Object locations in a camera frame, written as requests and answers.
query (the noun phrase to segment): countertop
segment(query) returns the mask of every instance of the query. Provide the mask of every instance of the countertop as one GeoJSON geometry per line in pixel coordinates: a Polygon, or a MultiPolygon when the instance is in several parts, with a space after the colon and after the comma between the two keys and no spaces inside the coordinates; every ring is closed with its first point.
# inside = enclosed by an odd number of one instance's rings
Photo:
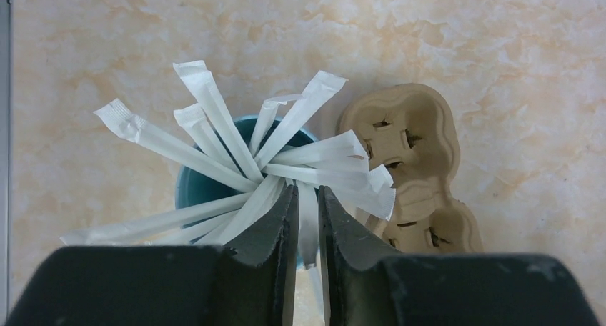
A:
{"type": "Polygon", "coordinates": [[[173,208],[179,165],[117,139],[92,111],[119,97],[191,142],[172,111],[194,99],[172,63],[204,59],[234,117],[320,69],[348,78],[307,125],[319,138],[362,94],[433,87],[462,150],[452,193],[486,251],[556,256],[606,304],[605,6],[14,0],[12,296],[65,231],[173,208]]]}

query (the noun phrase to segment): metal frame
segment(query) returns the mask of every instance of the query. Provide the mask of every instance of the metal frame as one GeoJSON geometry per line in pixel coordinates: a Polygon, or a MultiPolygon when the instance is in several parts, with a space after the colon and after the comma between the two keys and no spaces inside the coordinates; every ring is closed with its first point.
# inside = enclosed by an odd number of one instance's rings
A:
{"type": "Polygon", "coordinates": [[[0,320],[9,308],[11,0],[0,0],[0,320]]]}

